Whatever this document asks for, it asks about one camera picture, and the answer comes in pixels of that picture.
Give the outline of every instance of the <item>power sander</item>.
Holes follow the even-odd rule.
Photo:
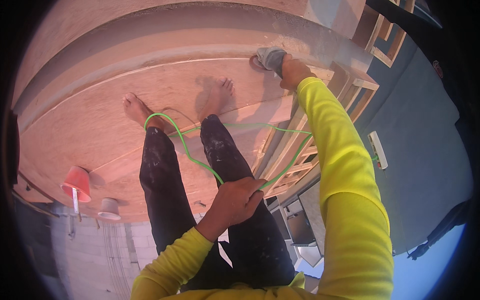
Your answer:
[[[258,70],[274,71],[280,78],[282,75],[283,56],[287,52],[280,47],[262,47],[257,49],[257,55],[250,58],[250,65]]]

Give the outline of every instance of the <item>green extension cord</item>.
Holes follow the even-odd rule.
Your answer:
[[[196,160],[195,158],[192,158],[190,156],[190,153],[188,152],[188,148],[187,148],[187,145],[185,144],[185,140],[183,139],[183,135],[186,134],[186,133],[189,133],[189,132],[192,132],[194,130],[197,130],[197,129],[200,129],[200,127],[195,127],[193,129],[190,129],[190,130],[187,130],[185,132],[180,132],[180,129],[178,128],[178,126],[175,124],[175,122],[172,120],[172,118],[170,118],[169,116],[167,116],[166,114],[162,114],[160,112],[156,112],[156,113],[153,113],[151,114],[147,120],[145,120],[145,125],[144,125],[144,129],[145,131],[147,130],[147,123],[148,121],[154,117],[154,116],[162,116],[162,117],[165,117],[167,118],[172,124],[173,126],[175,127],[175,129],[177,130],[178,134],[175,134],[175,135],[171,135],[171,136],[179,136],[180,139],[181,139],[181,142],[183,144],[183,148],[185,148],[185,153],[187,154],[187,157],[189,160],[191,160],[192,162],[196,163],[196,164],[199,164],[200,166],[206,168],[207,170],[209,170],[210,172],[213,173],[213,175],[215,175],[215,177],[218,179],[218,181],[220,182],[220,184],[224,184],[224,181],[221,179],[220,175],[215,172],[215,170],[213,170],[211,167],[207,166],[206,164],[204,164],[203,162],[201,161],[198,161]],[[273,125],[270,125],[270,124],[266,124],[266,123],[251,123],[251,124],[228,124],[228,123],[223,123],[223,125],[225,126],[239,126],[239,127],[244,127],[244,126],[252,126],[252,125],[262,125],[262,126],[270,126],[272,128],[275,128],[276,130],[280,130],[280,131],[285,131],[285,132],[300,132],[300,133],[306,133],[308,134],[307,137],[301,142],[300,144],[300,147],[298,148],[297,152],[295,153],[295,155],[293,156],[292,158],[292,161],[290,161],[290,163],[288,164],[288,166],[285,167],[285,169],[283,169],[283,171],[280,172],[280,174],[278,174],[277,176],[275,176],[273,179],[271,179],[270,181],[268,181],[267,183],[265,183],[264,185],[262,185],[259,190],[261,189],[264,189],[265,187],[269,186],[270,184],[276,182],[282,175],[284,175],[288,169],[290,169],[291,166],[293,166],[293,164],[295,163],[295,160],[297,159],[297,157],[299,156],[300,154],[300,151],[302,150],[303,146],[305,145],[305,143],[307,143],[307,141],[312,137],[312,133],[311,132],[308,132],[308,131],[302,131],[302,130],[291,130],[291,129],[281,129],[281,128],[278,128],[278,127],[275,127]]]

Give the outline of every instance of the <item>sky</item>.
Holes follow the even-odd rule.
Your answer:
[[[428,294],[450,261],[463,228],[464,225],[454,227],[416,261],[407,259],[407,253],[393,258],[395,267],[392,300],[421,300]],[[306,261],[302,261],[297,271],[321,277],[324,264],[312,268]]]

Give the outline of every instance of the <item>white bucket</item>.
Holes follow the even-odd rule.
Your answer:
[[[113,198],[103,198],[102,208],[98,212],[98,215],[102,218],[109,220],[120,220],[119,204],[117,200]]]

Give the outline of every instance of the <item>foot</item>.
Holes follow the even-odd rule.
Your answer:
[[[145,125],[147,118],[153,114],[153,111],[133,93],[126,93],[123,97],[123,111],[130,120],[137,122],[142,127]],[[157,127],[163,131],[165,123],[159,116],[154,116],[150,118],[147,123],[147,128],[151,126]]]
[[[201,122],[210,115],[219,115],[222,108],[235,97],[235,87],[231,78],[220,77],[210,92],[207,104],[198,116]]]

